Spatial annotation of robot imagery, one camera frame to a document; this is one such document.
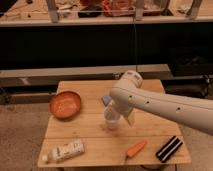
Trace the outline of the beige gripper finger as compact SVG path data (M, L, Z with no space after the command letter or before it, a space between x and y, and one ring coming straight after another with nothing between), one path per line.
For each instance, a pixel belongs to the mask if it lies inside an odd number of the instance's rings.
M133 112L129 113L126 117L125 120L127 123L132 126L135 123L135 114Z

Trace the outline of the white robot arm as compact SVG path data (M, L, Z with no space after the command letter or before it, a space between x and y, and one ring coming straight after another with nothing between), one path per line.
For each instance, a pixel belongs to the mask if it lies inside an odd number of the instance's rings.
M142 82L138 72L129 70L112 86L110 96L119 113L128 115L137 108L213 135L213 100L144 90Z

